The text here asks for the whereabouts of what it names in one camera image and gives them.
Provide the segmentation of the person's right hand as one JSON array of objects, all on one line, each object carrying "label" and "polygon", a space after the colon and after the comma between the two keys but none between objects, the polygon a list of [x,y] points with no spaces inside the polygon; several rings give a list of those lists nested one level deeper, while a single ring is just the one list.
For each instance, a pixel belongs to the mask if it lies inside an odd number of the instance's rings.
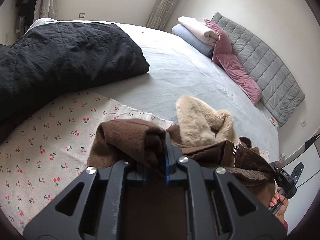
[{"label": "person's right hand", "polygon": [[269,207],[274,207],[277,204],[280,204],[280,208],[274,215],[283,224],[283,226],[285,226],[285,228],[288,228],[287,221],[285,220],[285,212],[289,205],[289,201],[284,195],[281,194],[282,191],[283,189],[281,187],[277,188],[276,193],[271,198]]}]

